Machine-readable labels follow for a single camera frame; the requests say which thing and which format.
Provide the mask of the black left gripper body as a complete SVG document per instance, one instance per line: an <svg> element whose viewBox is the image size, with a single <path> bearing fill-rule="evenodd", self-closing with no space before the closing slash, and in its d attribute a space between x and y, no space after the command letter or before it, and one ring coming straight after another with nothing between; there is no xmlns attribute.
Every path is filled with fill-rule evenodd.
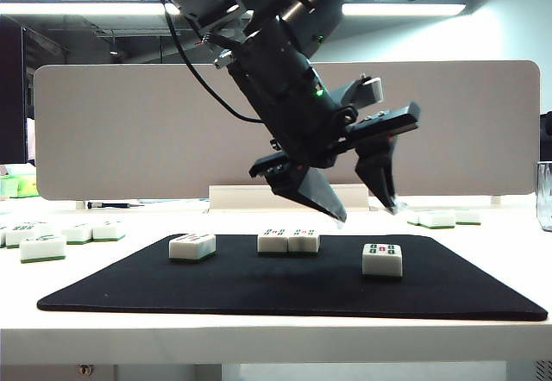
<svg viewBox="0 0 552 381"><path fill-rule="evenodd" d="M230 41L228 49L233 57L229 74L281 147L280 154L251 167L253 177L285 162L328 168L337 155L364 141L417 128L416 103L360 120L359 109L380 101L380 80L359 78L329 91L308 59L284 37L256 32L244 42Z"/></svg>

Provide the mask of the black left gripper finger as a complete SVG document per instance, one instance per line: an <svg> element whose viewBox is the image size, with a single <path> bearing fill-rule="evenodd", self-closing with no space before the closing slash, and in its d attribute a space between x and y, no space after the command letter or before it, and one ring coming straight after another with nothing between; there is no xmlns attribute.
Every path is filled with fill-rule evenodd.
<svg viewBox="0 0 552 381"><path fill-rule="evenodd" d="M396 215L402 206L397 201L392 175L392 156L397 139L393 135L364 141L356 149L358 161L355 172L384 206L385 210Z"/></svg>
<svg viewBox="0 0 552 381"><path fill-rule="evenodd" d="M341 200L317 168L280 165L269 169L265 179L275 195L315 209L337 221L347 220Z"/></svg>

